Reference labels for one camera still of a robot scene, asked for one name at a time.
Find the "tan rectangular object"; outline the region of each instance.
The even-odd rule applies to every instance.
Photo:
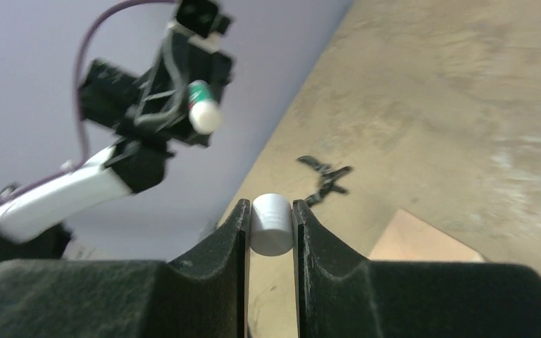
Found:
[[[399,209],[368,257],[376,261],[483,262],[474,249]]]

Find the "white cap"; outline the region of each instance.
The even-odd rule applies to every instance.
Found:
[[[293,247],[291,204],[279,194],[264,194],[252,203],[250,247],[262,256],[280,256]]]
[[[192,127],[200,135],[211,134],[223,121],[223,117],[213,101],[196,102],[189,110],[188,117]]]

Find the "beige tabletop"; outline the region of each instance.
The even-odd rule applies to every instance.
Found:
[[[360,253],[405,208],[541,274],[541,1],[358,0],[235,200],[305,198],[307,154],[354,166],[313,210]],[[249,321],[297,336],[290,253],[252,257]]]

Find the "gray wall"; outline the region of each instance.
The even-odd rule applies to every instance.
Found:
[[[80,37],[112,0],[0,0],[0,189],[31,182],[79,156],[71,65]],[[175,145],[166,181],[70,220],[80,236],[121,258],[172,258],[218,218],[289,106],[351,0],[226,0],[236,17],[223,47],[237,58],[225,124],[209,149]],[[169,5],[108,21],[90,50],[142,72],[171,16]],[[93,151],[114,138],[90,128]]]

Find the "purple cable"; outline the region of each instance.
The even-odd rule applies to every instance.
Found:
[[[86,127],[84,126],[84,113],[82,112],[82,104],[81,104],[81,98],[80,98],[80,85],[82,84],[82,69],[84,68],[84,61],[86,59],[86,54],[88,52],[88,46],[90,45],[90,42],[92,41],[92,38],[94,34],[99,29],[100,25],[102,23],[110,18],[111,16],[115,15],[118,12],[123,11],[124,9],[135,7],[138,5],[144,5],[144,4],[176,4],[176,0],[127,0],[120,2],[119,4],[116,4],[106,11],[104,11],[90,26],[86,34],[84,35],[84,38],[80,44],[80,49],[77,51],[77,56],[75,57],[75,65],[74,65],[74,72],[73,72],[73,105],[75,110],[75,126],[77,129],[77,135],[80,139],[80,148],[82,150],[82,157],[80,158],[80,162],[77,164],[74,164],[72,168],[68,170],[62,170],[59,171],[56,174],[50,175],[48,177],[45,177],[41,180],[38,180],[36,182],[33,182],[25,187],[21,187],[20,189],[15,190],[12,194],[0,199],[0,206],[3,204],[11,201],[12,199],[19,197],[26,192],[29,192],[30,190],[36,189],[43,184],[46,184],[52,180],[55,180],[57,178],[60,178],[61,176],[67,175],[68,173],[72,173],[78,169],[80,169],[86,162],[90,159],[90,144],[88,140],[88,133],[86,131]]]

